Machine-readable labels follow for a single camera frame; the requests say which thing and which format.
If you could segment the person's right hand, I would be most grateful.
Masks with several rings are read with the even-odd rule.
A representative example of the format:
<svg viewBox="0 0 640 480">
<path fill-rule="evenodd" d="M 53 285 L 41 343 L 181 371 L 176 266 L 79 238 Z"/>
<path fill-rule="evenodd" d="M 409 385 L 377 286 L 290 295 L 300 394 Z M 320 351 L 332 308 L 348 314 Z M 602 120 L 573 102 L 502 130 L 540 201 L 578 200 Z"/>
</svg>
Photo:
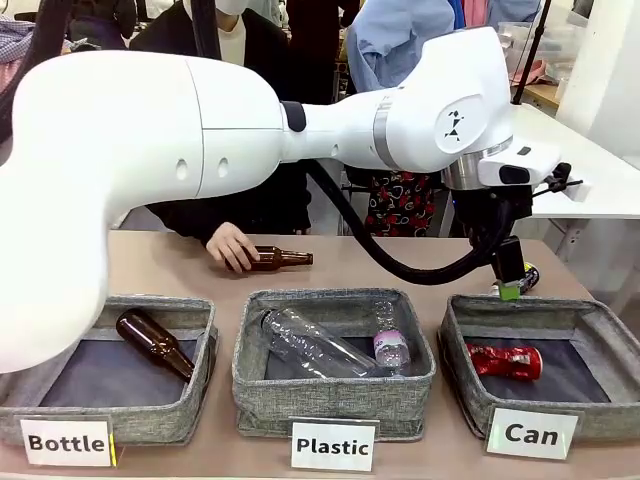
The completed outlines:
<svg viewBox="0 0 640 480">
<path fill-rule="evenodd" d="M 252 262 L 260 259 L 251 240 L 234 224 L 222 223 L 207 241 L 205 248 L 221 266 L 229 266 L 236 273 L 248 272 Z"/>
</svg>

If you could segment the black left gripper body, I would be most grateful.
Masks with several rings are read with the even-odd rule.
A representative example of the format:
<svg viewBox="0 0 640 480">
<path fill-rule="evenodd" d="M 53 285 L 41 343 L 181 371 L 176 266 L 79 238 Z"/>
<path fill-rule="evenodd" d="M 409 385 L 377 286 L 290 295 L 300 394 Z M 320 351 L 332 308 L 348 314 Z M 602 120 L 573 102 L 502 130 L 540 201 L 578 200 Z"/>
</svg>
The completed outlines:
<svg viewBox="0 0 640 480">
<path fill-rule="evenodd" d="M 507 238 L 515 222 L 532 214 L 531 187 L 457 191 L 457 220 L 471 245 Z"/>
</svg>

